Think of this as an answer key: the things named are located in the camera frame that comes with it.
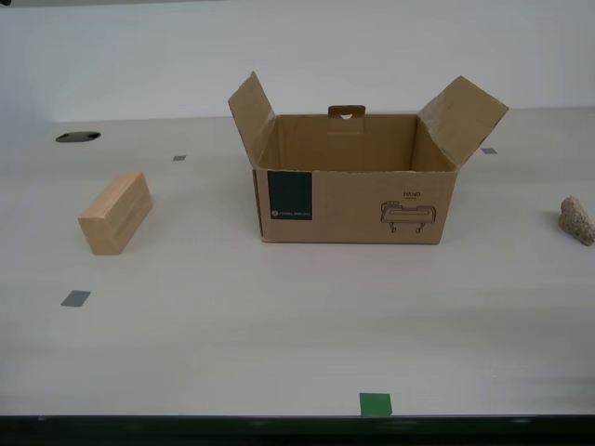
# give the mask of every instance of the white wall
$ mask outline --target white wall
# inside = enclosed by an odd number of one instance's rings
[[[0,10],[0,116],[417,110],[459,74],[511,107],[595,105],[592,0],[243,0]]]

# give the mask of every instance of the gray tape marker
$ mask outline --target gray tape marker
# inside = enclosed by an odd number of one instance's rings
[[[82,307],[86,299],[90,296],[90,291],[72,290],[71,293],[62,302],[63,307]]]

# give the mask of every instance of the table surface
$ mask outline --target table surface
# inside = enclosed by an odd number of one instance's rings
[[[595,214],[594,140],[595,109],[510,111],[440,245],[274,244],[231,118],[40,126],[0,167],[0,414],[595,413],[595,248],[557,224]],[[154,208],[93,256],[77,218],[129,170]]]

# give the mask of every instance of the black hole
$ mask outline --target black hole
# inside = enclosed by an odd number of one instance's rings
[[[57,137],[57,142],[87,142],[97,139],[101,136],[100,132],[71,132]]]

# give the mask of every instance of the rock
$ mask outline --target rock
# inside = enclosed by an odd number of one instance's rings
[[[591,246],[595,242],[595,225],[578,199],[571,195],[562,202],[561,208],[560,228],[586,246]]]

